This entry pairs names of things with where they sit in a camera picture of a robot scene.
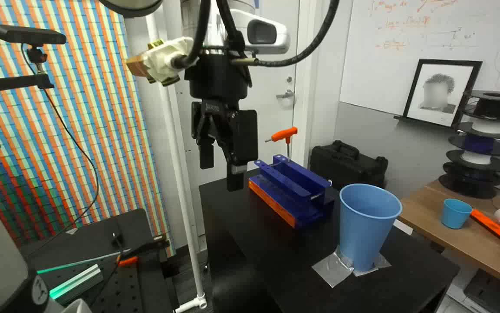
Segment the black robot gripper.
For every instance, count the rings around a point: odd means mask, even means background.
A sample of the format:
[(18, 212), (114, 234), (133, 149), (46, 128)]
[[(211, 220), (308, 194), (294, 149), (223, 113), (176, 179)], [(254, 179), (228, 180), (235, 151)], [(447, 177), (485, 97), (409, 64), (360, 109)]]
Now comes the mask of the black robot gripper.
[(228, 163), (227, 189), (241, 189), (244, 165), (258, 154), (256, 111), (239, 107), (251, 85), (247, 67), (234, 64), (227, 52), (204, 46), (185, 71), (185, 79), (192, 97), (190, 135), (199, 147), (199, 166), (213, 166), (213, 144), (218, 144)]

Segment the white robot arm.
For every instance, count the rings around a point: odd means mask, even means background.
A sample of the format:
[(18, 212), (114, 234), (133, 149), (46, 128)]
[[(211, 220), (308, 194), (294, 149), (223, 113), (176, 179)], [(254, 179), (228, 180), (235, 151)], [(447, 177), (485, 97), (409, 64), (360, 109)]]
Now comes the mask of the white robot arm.
[[(221, 45), (204, 43), (211, 3), (216, 3), (227, 29)], [(244, 186), (246, 165), (258, 156), (256, 111), (239, 107), (251, 85), (247, 67), (235, 64), (235, 57), (242, 53), (244, 39), (234, 26), (227, 0), (199, 0), (192, 36), (150, 43), (143, 52), (126, 59), (131, 74), (150, 83), (159, 81), (162, 86), (178, 81), (178, 73), (183, 71), (192, 97), (190, 135), (199, 149), (199, 166), (213, 166), (213, 144), (218, 144), (225, 158), (228, 191)]]

